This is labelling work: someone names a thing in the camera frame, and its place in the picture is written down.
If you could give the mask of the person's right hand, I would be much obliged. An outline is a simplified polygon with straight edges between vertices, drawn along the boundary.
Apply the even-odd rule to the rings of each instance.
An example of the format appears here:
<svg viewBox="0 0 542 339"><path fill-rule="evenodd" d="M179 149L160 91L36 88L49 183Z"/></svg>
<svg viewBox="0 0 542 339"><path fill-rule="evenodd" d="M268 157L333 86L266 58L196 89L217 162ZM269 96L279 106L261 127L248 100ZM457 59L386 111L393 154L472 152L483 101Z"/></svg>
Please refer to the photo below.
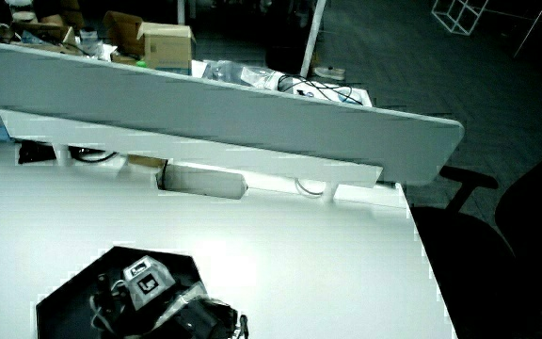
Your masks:
<svg viewBox="0 0 542 339"><path fill-rule="evenodd" d="M105 273L98 275L97 291L89 297L91 326L109 338L147 338L186 289L167 266L145 255L124 268L115 282Z"/></svg>

